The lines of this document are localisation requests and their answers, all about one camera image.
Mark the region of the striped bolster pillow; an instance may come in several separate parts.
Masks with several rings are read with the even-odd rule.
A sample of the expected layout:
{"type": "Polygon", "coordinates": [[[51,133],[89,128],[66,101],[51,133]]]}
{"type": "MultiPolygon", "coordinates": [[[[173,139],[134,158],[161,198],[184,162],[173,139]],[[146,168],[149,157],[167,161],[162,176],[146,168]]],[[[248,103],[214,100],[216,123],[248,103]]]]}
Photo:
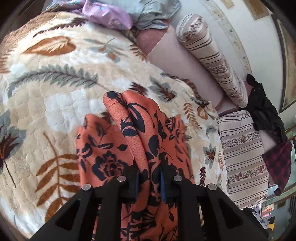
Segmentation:
{"type": "Polygon", "coordinates": [[[187,15],[176,27],[178,41],[210,72],[230,100],[239,108],[248,104],[247,90],[200,15],[187,15]]]}

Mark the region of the pink bed sheet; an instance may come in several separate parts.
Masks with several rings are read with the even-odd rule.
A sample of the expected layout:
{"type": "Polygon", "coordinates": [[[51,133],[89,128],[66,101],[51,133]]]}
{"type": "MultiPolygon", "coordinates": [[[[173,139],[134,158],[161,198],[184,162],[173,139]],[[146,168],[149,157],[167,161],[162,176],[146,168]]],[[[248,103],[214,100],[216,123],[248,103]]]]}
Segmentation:
{"type": "Polygon", "coordinates": [[[176,27],[138,31],[136,40],[148,60],[170,77],[185,81],[219,114],[238,109],[210,72],[178,41],[176,27]]]}

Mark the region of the purple floral cloth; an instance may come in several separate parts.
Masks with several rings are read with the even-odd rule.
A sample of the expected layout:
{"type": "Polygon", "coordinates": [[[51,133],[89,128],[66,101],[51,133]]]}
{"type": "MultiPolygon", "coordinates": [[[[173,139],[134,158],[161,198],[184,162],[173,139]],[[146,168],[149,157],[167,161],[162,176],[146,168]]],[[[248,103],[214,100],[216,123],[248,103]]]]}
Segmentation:
{"type": "Polygon", "coordinates": [[[132,18],[126,11],[110,4],[85,1],[83,6],[72,12],[108,29],[130,30],[133,26],[132,18]]]}

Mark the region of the cream leaf-pattern blanket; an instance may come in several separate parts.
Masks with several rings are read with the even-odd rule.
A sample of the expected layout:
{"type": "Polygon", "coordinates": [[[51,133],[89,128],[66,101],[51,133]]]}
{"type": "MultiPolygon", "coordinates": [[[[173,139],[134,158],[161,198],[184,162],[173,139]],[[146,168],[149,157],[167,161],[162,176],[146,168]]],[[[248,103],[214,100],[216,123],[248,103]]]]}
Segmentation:
{"type": "Polygon", "coordinates": [[[76,153],[86,115],[133,91],[185,125],[193,183],[227,191],[217,111],[145,60],[119,31],[67,12],[41,14],[1,42],[1,225],[29,240],[83,185],[76,153]]]}

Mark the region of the striped square pillow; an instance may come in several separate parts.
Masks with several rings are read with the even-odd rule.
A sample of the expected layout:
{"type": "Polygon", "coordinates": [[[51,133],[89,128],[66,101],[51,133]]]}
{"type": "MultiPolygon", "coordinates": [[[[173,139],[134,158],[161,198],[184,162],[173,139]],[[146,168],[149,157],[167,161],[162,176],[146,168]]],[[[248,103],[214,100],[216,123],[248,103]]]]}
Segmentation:
{"type": "Polygon", "coordinates": [[[268,197],[269,173],[262,155],[275,146],[266,131],[257,131],[248,111],[217,120],[227,170],[230,199],[241,209],[261,204],[268,197]]]}

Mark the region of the framed wall picture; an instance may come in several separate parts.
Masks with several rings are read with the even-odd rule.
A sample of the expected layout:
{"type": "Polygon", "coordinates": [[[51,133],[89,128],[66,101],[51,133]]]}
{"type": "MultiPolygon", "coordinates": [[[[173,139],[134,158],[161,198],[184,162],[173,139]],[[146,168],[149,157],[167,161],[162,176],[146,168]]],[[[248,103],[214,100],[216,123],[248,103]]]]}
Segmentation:
{"type": "Polygon", "coordinates": [[[295,103],[295,42],[276,15],[272,14],[271,17],[278,34],[282,54],[283,88],[280,104],[281,113],[295,103]]]}

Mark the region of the orange floral blouse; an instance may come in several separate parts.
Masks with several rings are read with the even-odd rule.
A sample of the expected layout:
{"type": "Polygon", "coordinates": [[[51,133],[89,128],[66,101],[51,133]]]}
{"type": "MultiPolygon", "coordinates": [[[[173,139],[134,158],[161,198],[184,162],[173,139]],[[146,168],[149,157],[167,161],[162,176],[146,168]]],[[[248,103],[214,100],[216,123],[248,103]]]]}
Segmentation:
{"type": "Polygon", "coordinates": [[[177,207],[161,201],[161,165],[193,181],[185,125],[158,104],[133,91],[107,92],[103,103],[111,119],[93,114],[78,128],[76,153],[80,183],[99,187],[137,164],[139,196],[121,213],[122,240],[177,240],[177,207]]]}

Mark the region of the black garment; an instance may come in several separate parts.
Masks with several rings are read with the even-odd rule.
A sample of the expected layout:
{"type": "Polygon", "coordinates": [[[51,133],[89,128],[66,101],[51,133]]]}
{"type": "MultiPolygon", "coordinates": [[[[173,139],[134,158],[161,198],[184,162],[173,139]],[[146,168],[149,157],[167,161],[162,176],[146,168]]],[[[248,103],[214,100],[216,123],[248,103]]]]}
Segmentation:
{"type": "Polygon", "coordinates": [[[252,87],[248,96],[248,104],[244,108],[250,113],[256,131],[266,131],[276,144],[284,143],[285,125],[271,101],[267,98],[262,83],[248,74],[247,83],[252,87]]]}

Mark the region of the grey-blue pillow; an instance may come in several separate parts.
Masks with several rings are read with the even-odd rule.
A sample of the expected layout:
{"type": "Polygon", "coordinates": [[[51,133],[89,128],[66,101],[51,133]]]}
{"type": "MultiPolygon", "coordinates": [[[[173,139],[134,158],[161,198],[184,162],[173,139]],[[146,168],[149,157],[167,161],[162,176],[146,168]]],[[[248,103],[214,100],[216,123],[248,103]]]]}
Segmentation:
{"type": "MultiPolygon", "coordinates": [[[[79,9],[85,1],[52,1],[47,11],[70,11],[79,9]]],[[[168,27],[165,20],[171,18],[180,8],[180,1],[92,1],[117,6],[132,18],[133,26],[139,30],[168,27]]]]}

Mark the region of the red plaid cloth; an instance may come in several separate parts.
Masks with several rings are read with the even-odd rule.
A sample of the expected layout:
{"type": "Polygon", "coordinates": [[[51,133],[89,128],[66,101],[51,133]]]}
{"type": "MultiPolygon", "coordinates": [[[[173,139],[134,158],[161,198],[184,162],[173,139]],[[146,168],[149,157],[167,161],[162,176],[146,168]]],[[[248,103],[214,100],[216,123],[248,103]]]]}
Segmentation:
{"type": "Polygon", "coordinates": [[[289,140],[274,146],[262,155],[268,173],[273,182],[278,186],[274,191],[280,196],[288,183],[291,174],[292,144],[289,140]]]}

